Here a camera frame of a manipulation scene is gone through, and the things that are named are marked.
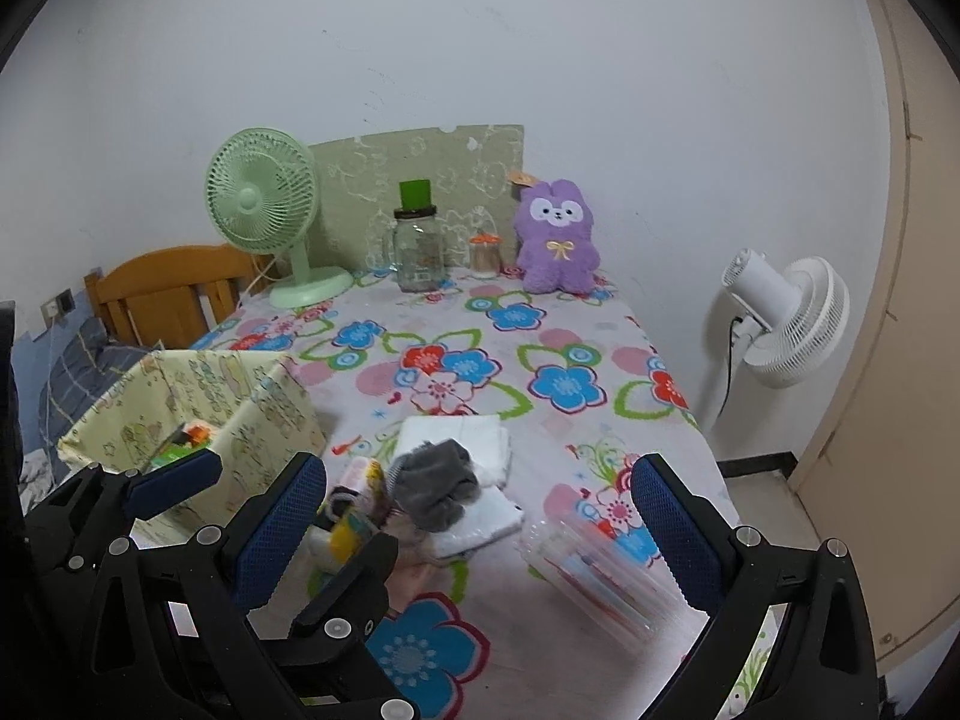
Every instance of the wall socket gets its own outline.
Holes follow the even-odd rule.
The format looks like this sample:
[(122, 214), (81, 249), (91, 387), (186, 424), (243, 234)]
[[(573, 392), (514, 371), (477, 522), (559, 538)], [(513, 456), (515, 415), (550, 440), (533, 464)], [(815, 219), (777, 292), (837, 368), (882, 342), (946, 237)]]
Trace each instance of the wall socket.
[(40, 304), (40, 314), (43, 317), (43, 323), (46, 325), (47, 330), (53, 327), (54, 322), (57, 322), (60, 319), (63, 319), (66, 314), (69, 314), (77, 307), (73, 299), (73, 293), (71, 290), (64, 290), (59, 295), (50, 298), (44, 303)]

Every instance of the plush toy face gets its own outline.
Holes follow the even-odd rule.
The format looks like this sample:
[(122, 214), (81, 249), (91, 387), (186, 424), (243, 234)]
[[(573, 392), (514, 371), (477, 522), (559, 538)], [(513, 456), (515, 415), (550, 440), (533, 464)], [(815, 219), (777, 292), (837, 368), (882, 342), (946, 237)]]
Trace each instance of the plush toy face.
[(554, 181), (552, 186), (541, 181), (520, 193), (514, 228), (524, 240), (554, 236), (560, 231), (568, 237), (589, 240), (592, 226), (593, 214), (572, 181)]

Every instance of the floral tablecloth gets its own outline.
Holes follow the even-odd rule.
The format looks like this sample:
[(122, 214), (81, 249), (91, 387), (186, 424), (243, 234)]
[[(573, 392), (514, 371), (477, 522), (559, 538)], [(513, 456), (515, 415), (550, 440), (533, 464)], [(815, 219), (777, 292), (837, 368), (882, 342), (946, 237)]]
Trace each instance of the floral tablecloth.
[[(331, 480), (351, 456), (390, 460), (407, 416), (499, 413), (514, 450), (506, 493), (528, 520), (576, 498), (583, 517), (666, 573), (629, 493), (632, 463), (659, 452), (738, 522), (683, 394), (602, 276), (590, 295), (527, 295), (517, 274), (480, 281), (454, 271), (437, 293), (405, 295), (375, 272), (296, 311), (253, 298), (195, 348), (289, 354), (325, 423)], [(285, 635), (317, 579), (302, 545), (270, 604), (251, 615), (261, 637)], [(768, 615), (722, 717), (745, 706), (775, 633)], [(440, 569), (368, 642), (424, 718), (443, 720), (635, 720), (691, 645), (690, 632), (665, 631), (629, 655), (528, 570), (516, 538)]]

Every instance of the purple plush bunny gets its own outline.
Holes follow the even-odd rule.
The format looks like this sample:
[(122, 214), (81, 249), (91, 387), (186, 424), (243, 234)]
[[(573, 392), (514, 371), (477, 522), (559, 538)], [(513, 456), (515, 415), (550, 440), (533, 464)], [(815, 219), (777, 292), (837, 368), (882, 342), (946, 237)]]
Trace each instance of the purple plush bunny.
[(590, 242), (593, 214), (577, 185), (561, 179), (520, 191), (514, 229), (520, 237), (517, 266), (525, 272), (528, 293), (555, 289), (575, 295), (593, 291), (600, 255)]

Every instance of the green desk fan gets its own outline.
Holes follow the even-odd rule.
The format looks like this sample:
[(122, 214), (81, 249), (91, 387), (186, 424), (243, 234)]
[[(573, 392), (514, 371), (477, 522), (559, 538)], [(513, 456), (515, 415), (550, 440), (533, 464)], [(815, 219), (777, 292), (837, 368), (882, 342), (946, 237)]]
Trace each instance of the green desk fan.
[(234, 247), (290, 250), (293, 275), (272, 286), (275, 307), (313, 305), (352, 286), (344, 269), (307, 261), (304, 236), (320, 208), (320, 182), (313, 154), (295, 138), (265, 127), (238, 132), (210, 161), (205, 196), (210, 218)]

